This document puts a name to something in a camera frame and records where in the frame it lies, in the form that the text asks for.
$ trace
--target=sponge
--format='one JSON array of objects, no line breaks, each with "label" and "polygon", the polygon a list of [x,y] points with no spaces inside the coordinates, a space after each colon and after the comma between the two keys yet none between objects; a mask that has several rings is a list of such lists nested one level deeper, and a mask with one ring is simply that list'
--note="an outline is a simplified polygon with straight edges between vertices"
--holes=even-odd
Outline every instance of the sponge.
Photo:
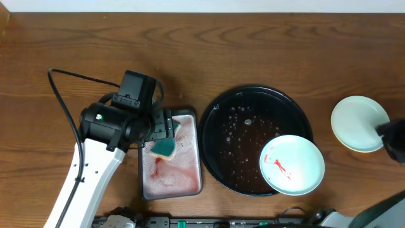
[{"label": "sponge", "polygon": [[[180,127],[179,123],[173,122],[174,134],[176,135],[178,128]],[[175,138],[170,139],[161,139],[156,141],[156,144],[151,149],[151,153],[160,158],[170,160],[175,151]]]}]

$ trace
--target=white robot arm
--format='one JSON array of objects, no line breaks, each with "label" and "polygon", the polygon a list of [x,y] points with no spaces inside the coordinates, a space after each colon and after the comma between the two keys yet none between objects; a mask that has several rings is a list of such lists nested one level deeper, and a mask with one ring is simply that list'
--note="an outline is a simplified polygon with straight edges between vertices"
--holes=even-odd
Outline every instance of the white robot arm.
[{"label": "white robot arm", "polygon": [[[53,72],[120,89],[85,108],[77,129],[53,82]],[[162,85],[141,73],[127,70],[121,85],[58,69],[50,69],[48,77],[77,143],[68,176],[45,227],[88,228],[111,176],[130,145],[174,136],[171,111],[158,109],[164,98]],[[161,98],[153,103],[156,86],[160,88]]]},{"label": "white robot arm", "polygon": [[[64,228],[90,227],[107,184],[125,155],[125,153],[118,148],[115,148],[114,152],[108,151],[106,150],[107,145],[105,143],[97,142],[92,139],[86,139],[84,143],[82,143],[82,146],[85,155],[85,167],[82,175],[84,181],[78,185],[75,197],[72,199],[62,221],[60,227]],[[56,227],[56,223],[75,184],[78,164],[79,157],[76,144],[72,165],[51,215],[45,224],[46,228]]]}]

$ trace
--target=wooden table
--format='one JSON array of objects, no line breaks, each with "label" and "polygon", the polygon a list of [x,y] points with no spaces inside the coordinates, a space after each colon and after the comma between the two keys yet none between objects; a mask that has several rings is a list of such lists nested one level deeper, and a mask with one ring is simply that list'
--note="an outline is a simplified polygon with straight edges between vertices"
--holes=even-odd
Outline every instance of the wooden table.
[{"label": "wooden table", "polygon": [[[274,217],[290,206],[354,216],[405,188],[405,167],[381,149],[357,153],[333,135],[330,114],[350,95],[405,116],[405,15],[12,14],[0,46],[0,226],[42,227],[72,161],[75,140],[47,81],[49,67],[120,83],[125,70],[160,81],[166,106],[205,107],[229,88],[263,84],[307,114],[326,161],[305,196],[233,193],[202,167],[198,196],[141,201],[137,160],[126,157],[97,214],[116,206],[173,216]],[[55,79],[78,124],[114,87]]]}]

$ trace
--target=green connector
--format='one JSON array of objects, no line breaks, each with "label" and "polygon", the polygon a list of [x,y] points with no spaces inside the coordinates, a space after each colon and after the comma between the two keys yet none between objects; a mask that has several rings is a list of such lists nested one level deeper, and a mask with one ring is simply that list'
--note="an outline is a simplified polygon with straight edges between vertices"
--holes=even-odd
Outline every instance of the green connector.
[{"label": "green connector", "polygon": [[185,228],[186,222],[185,221],[178,221],[177,228]]}]

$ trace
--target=small white plate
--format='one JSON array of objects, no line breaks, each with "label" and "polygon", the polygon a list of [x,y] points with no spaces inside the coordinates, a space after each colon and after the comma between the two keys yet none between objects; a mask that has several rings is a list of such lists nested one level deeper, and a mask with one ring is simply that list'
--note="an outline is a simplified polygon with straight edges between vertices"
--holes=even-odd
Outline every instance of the small white plate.
[{"label": "small white plate", "polygon": [[261,175],[272,188],[291,196],[314,190],[325,173],[319,149],[299,136],[272,139],[261,151],[259,165]]},{"label": "small white plate", "polygon": [[375,127],[389,122],[390,118],[374,100],[351,96],[336,105],[330,121],[333,133],[344,146],[367,153],[383,146]]}]

